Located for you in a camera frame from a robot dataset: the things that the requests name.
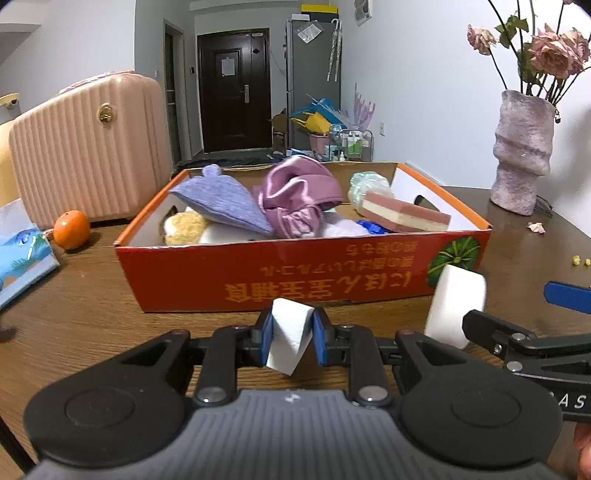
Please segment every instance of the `hand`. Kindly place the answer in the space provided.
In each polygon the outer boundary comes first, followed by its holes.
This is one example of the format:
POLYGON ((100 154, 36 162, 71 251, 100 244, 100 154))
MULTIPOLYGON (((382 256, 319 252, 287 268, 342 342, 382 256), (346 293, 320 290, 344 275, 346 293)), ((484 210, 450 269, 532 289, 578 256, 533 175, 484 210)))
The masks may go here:
POLYGON ((574 429, 574 448, 579 453, 579 473, 577 480, 591 479, 591 424, 577 423, 574 429))

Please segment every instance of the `orange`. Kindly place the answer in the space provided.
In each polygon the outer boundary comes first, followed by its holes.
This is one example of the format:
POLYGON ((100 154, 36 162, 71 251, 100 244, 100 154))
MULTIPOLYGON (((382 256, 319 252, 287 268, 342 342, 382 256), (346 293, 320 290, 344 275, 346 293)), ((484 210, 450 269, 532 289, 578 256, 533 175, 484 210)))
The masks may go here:
POLYGON ((53 227, 53 239, 64 250, 74 250, 86 243, 90 237, 88 217, 78 211, 71 210, 57 219, 53 227))

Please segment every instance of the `white foam block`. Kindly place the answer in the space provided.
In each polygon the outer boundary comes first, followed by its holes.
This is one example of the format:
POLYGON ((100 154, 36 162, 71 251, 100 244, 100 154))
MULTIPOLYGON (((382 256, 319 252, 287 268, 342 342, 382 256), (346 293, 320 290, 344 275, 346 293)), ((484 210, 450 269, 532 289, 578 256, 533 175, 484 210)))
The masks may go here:
POLYGON ((446 265, 433 295, 425 335, 457 348, 467 347, 462 320, 470 310, 483 311, 485 300, 486 280, 482 275, 446 265))
POLYGON ((296 301, 273 301, 273 341, 267 359, 269 368, 285 375, 293 374, 312 340, 313 311, 313 307, 296 301))
POLYGON ((268 237, 259 232, 224 223, 212 223, 203 231, 199 243, 202 245, 242 244, 267 239, 268 237))

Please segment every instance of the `refrigerator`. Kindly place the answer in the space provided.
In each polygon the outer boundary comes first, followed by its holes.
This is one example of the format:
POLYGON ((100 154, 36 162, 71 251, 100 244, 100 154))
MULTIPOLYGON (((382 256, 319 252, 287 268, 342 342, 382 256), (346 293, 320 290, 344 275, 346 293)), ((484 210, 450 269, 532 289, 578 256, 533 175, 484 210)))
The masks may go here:
MULTIPOLYGON (((332 34, 336 25, 321 22, 322 33, 310 43, 306 43, 297 34, 298 29, 306 23, 303 20, 288 20, 285 29, 287 115, 289 117, 293 112, 306 107, 311 102, 310 96, 316 100, 328 98, 340 109, 340 69, 335 82, 336 53, 330 81, 326 81, 332 49, 332 34)), ((309 150, 310 137, 301 127, 290 121, 287 144, 289 148, 309 150)))

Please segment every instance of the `pink flower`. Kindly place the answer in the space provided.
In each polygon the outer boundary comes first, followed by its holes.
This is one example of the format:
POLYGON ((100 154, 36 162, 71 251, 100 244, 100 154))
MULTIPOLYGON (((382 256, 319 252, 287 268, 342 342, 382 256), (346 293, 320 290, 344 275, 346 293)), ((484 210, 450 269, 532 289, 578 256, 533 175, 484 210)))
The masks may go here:
POLYGON ((491 44, 496 44, 496 38, 490 30, 468 25, 468 43, 483 55, 491 54, 491 44))
POLYGON ((534 54, 531 64, 535 69, 559 79, 567 79, 583 69, 581 58, 548 24, 545 32, 538 30, 533 37, 530 52, 534 54))
POLYGON ((583 63, 589 60, 589 54, 591 54, 591 51, 589 51, 589 41, 576 28, 563 33, 560 38, 577 54, 582 70, 583 63))

